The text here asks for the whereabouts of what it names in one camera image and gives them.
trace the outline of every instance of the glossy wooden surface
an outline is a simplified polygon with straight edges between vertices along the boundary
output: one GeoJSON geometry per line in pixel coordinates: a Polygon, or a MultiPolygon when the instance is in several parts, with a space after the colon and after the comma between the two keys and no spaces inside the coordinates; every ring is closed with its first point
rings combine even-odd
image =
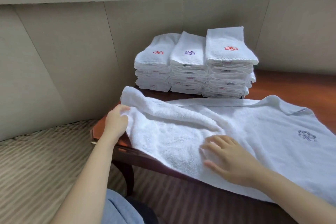
{"type": "MultiPolygon", "coordinates": [[[[277,95],[288,103],[308,107],[320,122],[336,134],[336,76],[264,70],[257,70],[255,73],[257,82],[253,84],[246,98],[260,100],[268,95],[277,95]]],[[[145,96],[163,101],[199,97],[173,92],[141,91],[145,96]]],[[[94,139],[101,137],[104,126],[105,117],[94,126],[94,139]]],[[[118,145],[132,147],[126,134],[120,138],[118,145]]]]}

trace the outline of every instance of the table leg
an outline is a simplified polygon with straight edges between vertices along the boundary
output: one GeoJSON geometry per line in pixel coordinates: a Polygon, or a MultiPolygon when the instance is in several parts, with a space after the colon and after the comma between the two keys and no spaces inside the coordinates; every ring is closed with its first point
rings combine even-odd
{"type": "Polygon", "coordinates": [[[123,174],[127,186],[126,196],[130,196],[133,193],[134,188],[134,172],[132,165],[117,160],[112,160],[112,164],[123,174]]]}

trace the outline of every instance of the striped carpet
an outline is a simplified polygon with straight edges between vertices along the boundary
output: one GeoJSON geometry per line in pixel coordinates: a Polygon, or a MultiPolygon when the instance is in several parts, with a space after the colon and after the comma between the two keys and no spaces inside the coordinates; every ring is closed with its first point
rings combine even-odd
{"type": "MultiPolygon", "coordinates": [[[[48,223],[80,173],[95,120],[51,128],[0,143],[0,223],[48,223]]],[[[133,197],[166,223],[295,223],[278,206],[134,167],[133,197]]],[[[111,167],[108,188],[126,185],[111,167]]]]}

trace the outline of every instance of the stack of folded towels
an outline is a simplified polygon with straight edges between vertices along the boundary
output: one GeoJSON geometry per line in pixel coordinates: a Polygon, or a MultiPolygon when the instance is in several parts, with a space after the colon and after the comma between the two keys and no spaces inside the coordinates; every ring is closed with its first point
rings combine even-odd
{"type": "Polygon", "coordinates": [[[205,37],[184,32],[170,55],[169,78],[171,91],[202,94],[208,77],[204,63],[205,37]]]}
{"type": "Polygon", "coordinates": [[[153,38],[152,43],[140,52],[134,61],[135,82],[141,89],[168,92],[169,57],[181,34],[163,34],[153,38]]]}
{"type": "Polygon", "coordinates": [[[258,59],[244,43],[244,27],[208,29],[205,61],[209,77],[204,97],[240,98],[249,93],[258,59]]]}

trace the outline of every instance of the hand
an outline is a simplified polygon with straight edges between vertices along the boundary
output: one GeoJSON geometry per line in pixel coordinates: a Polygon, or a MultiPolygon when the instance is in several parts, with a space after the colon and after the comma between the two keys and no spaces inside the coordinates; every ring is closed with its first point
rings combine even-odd
{"type": "Polygon", "coordinates": [[[207,137],[202,149],[214,152],[223,160],[223,168],[210,160],[205,160],[204,165],[219,174],[225,180],[241,186],[254,187],[256,179],[268,171],[239,143],[229,136],[207,137]]]}
{"type": "Polygon", "coordinates": [[[128,111],[130,108],[126,105],[117,105],[112,111],[109,111],[105,120],[105,129],[101,137],[107,137],[113,140],[113,146],[117,143],[119,137],[126,131],[128,117],[120,116],[120,112],[128,111]]]}

